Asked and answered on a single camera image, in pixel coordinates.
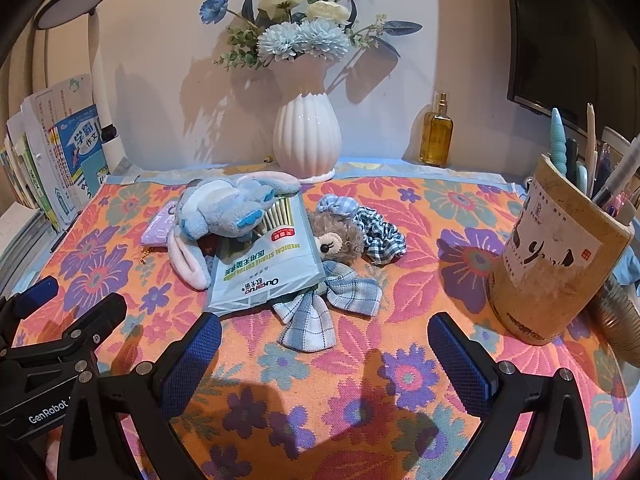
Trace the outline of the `brown plush bear head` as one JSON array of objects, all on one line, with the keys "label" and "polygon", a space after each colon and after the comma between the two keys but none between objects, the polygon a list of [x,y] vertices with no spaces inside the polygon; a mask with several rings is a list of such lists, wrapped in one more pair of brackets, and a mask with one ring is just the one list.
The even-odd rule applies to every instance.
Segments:
[{"label": "brown plush bear head", "polygon": [[308,220],[322,260],[351,266],[363,254],[363,234],[352,218],[309,211]]}]

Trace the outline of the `floral orange tablecloth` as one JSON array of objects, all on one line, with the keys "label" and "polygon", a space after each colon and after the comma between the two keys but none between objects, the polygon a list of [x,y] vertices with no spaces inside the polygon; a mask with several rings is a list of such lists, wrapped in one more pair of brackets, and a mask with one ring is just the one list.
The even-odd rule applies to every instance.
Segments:
[{"label": "floral orange tablecloth", "polygon": [[[318,290],[221,316],[221,346],[194,399],[174,422],[209,479],[441,479],[479,419],[465,413],[427,343],[447,312],[496,362],[527,374],[573,374],[588,422],[593,478],[614,479],[633,449],[620,368],[578,315],[545,346],[508,334],[486,282],[523,205],[514,184],[489,177],[360,178],[303,185],[308,212],[365,209],[374,249],[405,252],[377,266],[329,263]],[[58,338],[110,292],[126,318],[96,350],[99,370],[124,374],[155,360],[212,301],[180,280],[166,248],[142,234],[186,184],[139,180],[101,188],[42,271],[60,290],[21,322],[15,344]]]}]

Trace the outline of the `purple tissue pack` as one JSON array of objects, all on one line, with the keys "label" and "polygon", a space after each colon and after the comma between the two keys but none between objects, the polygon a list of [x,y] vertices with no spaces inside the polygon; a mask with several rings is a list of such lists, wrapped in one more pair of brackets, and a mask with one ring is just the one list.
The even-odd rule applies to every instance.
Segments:
[{"label": "purple tissue pack", "polygon": [[160,248],[167,245],[167,237],[175,224],[176,200],[167,202],[152,218],[141,235],[144,247]]}]

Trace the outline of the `blue plush bunny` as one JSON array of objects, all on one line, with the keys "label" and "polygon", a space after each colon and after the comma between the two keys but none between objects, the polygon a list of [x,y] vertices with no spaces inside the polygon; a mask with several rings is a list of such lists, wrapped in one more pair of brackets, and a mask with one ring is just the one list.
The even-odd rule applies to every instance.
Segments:
[{"label": "blue plush bunny", "polygon": [[247,236],[277,198],[299,190],[299,180],[280,171],[213,177],[189,184],[180,195],[175,223],[167,235],[172,268],[191,288],[208,289],[212,278],[198,241],[209,235]]}]

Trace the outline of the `cotton swab packet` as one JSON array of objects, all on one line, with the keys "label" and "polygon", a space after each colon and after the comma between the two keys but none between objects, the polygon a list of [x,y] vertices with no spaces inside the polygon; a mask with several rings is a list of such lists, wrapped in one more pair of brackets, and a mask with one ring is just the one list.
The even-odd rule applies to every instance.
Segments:
[{"label": "cotton swab packet", "polygon": [[283,196],[242,240],[221,238],[207,259],[212,284],[205,310],[224,316],[319,284],[321,257],[299,193]]}]

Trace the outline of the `blue white artificial flowers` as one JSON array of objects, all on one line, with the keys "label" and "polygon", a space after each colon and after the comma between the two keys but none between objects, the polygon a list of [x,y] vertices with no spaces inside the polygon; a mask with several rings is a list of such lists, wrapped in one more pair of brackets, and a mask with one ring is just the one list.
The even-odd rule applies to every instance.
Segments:
[{"label": "blue white artificial flowers", "polygon": [[422,29],[419,23],[390,20],[384,14],[358,28],[355,0],[243,0],[238,12],[230,9],[230,2],[204,0],[198,9],[205,25],[227,16],[238,21],[226,30],[229,50],[215,61],[227,70],[258,70],[306,55],[333,63],[352,49],[384,47],[396,53],[386,37],[410,36]]}]

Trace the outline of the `dark monitor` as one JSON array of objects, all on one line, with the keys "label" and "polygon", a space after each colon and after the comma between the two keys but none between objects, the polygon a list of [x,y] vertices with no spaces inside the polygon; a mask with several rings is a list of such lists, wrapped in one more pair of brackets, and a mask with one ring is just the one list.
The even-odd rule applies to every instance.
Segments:
[{"label": "dark monitor", "polygon": [[509,0],[508,98],[631,140],[639,131],[639,0]]}]

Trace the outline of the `white ribbed vase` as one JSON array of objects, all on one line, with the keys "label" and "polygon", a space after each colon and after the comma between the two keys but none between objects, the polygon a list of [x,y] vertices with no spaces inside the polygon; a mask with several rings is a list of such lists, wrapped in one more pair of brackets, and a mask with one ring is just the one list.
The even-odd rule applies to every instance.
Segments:
[{"label": "white ribbed vase", "polygon": [[282,96],[273,156],[283,171],[303,183],[332,179],[342,150],[340,124],[324,86],[328,66],[310,54],[271,66]]}]

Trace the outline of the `woven storage basket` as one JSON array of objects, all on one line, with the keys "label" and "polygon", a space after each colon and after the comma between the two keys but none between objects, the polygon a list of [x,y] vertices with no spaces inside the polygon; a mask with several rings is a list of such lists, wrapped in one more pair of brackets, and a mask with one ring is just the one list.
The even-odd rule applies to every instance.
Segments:
[{"label": "woven storage basket", "polygon": [[639,366],[639,303],[610,275],[588,304],[588,312],[616,356]]}]

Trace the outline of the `stack of books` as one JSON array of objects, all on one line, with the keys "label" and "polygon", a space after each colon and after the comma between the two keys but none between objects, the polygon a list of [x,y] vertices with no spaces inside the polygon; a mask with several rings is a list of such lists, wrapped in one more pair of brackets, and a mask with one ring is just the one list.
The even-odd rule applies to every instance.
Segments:
[{"label": "stack of books", "polygon": [[18,197],[1,220],[4,296],[35,281],[44,258],[82,211],[66,190],[47,133],[61,119],[91,105],[96,105],[91,76],[81,74],[26,96],[3,123],[1,162]]}]

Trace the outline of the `white desk lamp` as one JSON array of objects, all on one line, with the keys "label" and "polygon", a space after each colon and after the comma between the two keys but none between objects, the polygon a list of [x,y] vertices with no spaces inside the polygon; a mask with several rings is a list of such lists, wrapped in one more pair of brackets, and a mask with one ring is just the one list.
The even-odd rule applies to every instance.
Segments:
[{"label": "white desk lamp", "polygon": [[47,0],[34,18],[36,29],[48,30],[88,15],[88,52],[93,102],[101,126],[101,141],[107,168],[111,174],[127,158],[122,138],[114,125],[108,106],[101,51],[98,5],[104,0]]}]

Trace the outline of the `amber glass bottle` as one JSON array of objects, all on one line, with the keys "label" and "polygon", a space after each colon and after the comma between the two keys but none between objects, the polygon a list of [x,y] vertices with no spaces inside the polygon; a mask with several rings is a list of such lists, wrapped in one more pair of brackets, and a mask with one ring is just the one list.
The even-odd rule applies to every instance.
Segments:
[{"label": "amber glass bottle", "polygon": [[420,144],[420,161],[428,166],[446,165],[454,121],[448,116],[448,94],[438,92],[432,109],[425,115]]}]

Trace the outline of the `blue cover book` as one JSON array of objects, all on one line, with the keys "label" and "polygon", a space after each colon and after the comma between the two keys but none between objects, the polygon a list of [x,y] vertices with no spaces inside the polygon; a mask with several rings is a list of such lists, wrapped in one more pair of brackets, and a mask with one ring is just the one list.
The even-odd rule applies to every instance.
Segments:
[{"label": "blue cover book", "polygon": [[57,122],[47,133],[70,197],[83,210],[110,174],[102,150],[101,127],[95,105]]}]

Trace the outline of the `blue plaid bow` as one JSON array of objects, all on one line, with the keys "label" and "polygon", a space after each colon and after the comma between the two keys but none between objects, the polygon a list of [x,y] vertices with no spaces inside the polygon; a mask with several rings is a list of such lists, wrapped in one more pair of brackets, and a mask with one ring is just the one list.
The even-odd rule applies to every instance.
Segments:
[{"label": "blue plaid bow", "polygon": [[278,343],[290,350],[314,353],[336,345],[330,309],[373,318],[378,314],[382,289],[344,263],[326,260],[326,277],[318,285],[275,302],[273,312],[284,325]]}]

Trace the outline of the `white pen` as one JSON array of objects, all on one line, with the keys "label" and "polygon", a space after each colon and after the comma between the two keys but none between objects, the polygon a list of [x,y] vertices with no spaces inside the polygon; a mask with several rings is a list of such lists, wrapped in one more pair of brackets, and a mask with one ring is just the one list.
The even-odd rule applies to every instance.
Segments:
[{"label": "white pen", "polygon": [[637,171],[640,165],[640,136],[632,140],[628,151],[612,174],[605,181],[599,192],[593,197],[593,203],[603,209],[623,188]]}]

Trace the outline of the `teal unicorn pen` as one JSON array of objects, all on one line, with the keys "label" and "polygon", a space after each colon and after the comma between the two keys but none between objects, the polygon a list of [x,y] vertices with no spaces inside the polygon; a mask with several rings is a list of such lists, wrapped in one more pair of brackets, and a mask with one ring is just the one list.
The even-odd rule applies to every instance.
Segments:
[{"label": "teal unicorn pen", "polygon": [[565,176],[567,172],[566,135],[562,117],[556,107],[551,111],[550,159],[555,169]]}]

